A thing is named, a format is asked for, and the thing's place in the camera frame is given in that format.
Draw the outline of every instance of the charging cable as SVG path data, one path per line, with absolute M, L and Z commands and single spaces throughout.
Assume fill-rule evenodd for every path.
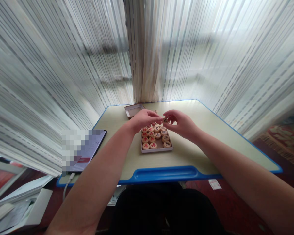
M 70 175 L 70 177 L 69 177 L 69 179 L 68 179 L 66 185 L 65 185 L 65 188 L 64 188 L 64 191 L 63 191 L 62 201 L 64 201 L 64 199 L 65 199 L 65 192 L 66 192 L 66 189 L 67 189 L 69 183 L 71 182 L 71 180 L 73 179 L 74 176 L 75 176 L 75 173 L 72 173 L 72 174 Z

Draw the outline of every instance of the lap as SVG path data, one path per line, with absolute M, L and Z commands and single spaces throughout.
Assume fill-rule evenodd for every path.
M 177 183 L 134 185 L 123 191 L 113 215 L 111 234 L 161 234 L 165 214 L 171 234 L 222 234 L 224 228 L 209 199 Z

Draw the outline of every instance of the blue desk trim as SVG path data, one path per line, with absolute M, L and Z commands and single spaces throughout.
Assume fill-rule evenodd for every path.
M 102 115 L 96 122 L 95 126 L 101 119 Z M 237 134 L 243 137 L 247 142 L 249 142 L 254 148 L 256 148 L 259 152 L 261 152 L 264 156 L 266 156 L 270 161 L 272 161 L 277 167 L 278 170 L 271 171 L 272 173 L 282 173 L 282 168 L 275 163 L 271 158 L 269 158 L 266 154 L 264 154 L 260 149 L 258 149 L 255 145 L 253 145 L 248 139 L 242 136 L 239 132 L 237 132 L 233 127 L 231 127 L 228 123 L 226 123 L 222 118 L 216 115 L 219 119 L 221 119 L 225 124 L 227 124 L 232 130 L 234 130 Z M 65 184 L 59 184 L 62 175 L 57 181 L 57 187 L 65 187 Z M 220 179 L 223 178 L 221 174 L 215 175 L 204 175 L 200 173 L 195 167 L 193 166 L 175 166 L 175 167 L 158 167 L 158 168 L 145 168 L 145 169 L 137 169 L 134 171 L 133 176 L 128 180 L 120 180 L 119 184 L 140 184 L 140 183 L 161 183 L 161 182 L 173 182 L 173 181 L 188 181 L 188 180 L 207 180 L 207 179 Z

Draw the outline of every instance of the desk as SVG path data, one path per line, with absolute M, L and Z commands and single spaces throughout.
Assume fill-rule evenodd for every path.
M 101 148 L 114 133 L 128 121 L 124 107 L 109 106 L 98 120 L 94 129 L 108 131 Z M 281 167 L 258 150 L 252 143 L 226 124 L 222 119 L 198 100 L 145 103 L 144 107 L 158 110 L 161 116 L 170 109 L 180 110 L 191 117 L 203 131 L 209 133 L 273 173 L 281 173 Z M 218 170 L 207 156 L 192 142 L 170 131 L 173 151 L 144 153 L 140 151 L 141 136 L 137 133 L 129 149 L 119 184 L 186 181 L 221 178 Z M 58 180 L 59 187 L 65 185 L 66 177 Z

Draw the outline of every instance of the white box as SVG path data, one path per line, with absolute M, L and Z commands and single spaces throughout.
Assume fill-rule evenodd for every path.
M 128 119 L 131 119 L 139 111 L 141 111 L 142 109 L 145 109 L 145 107 L 143 106 L 143 104 L 138 103 L 138 104 L 133 104 L 130 106 L 125 106 L 124 109 L 125 109 L 125 112 L 126 112 Z
M 160 139 L 156 139 L 155 143 L 157 144 L 157 148 L 156 149 L 143 149 L 143 142 L 141 141 L 142 140 L 142 137 L 140 139 L 140 149 L 141 149 L 141 153 L 151 153 L 151 152 L 163 152 L 163 151 L 171 151 L 173 150 L 173 143 L 172 143 L 172 140 L 171 140 L 171 137 L 170 137 L 170 142 L 171 142 L 171 147 L 169 148 L 164 148 L 163 147 L 163 142 L 162 142 L 162 137 Z
M 42 188 L 39 193 L 24 198 L 23 200 L 35 198 L 36 201 L 29 209 L 29 211 L 27 210 L 25 212 L 25 215 L 27 215 L 17 225 L 6 231 L 1 232 L 0 235 L 8 234 L 16 230 L 21 231 L 40 224 L 42 216 L 45 213 L 48 202 L 50 200 L 51 194 L 52 190 Z

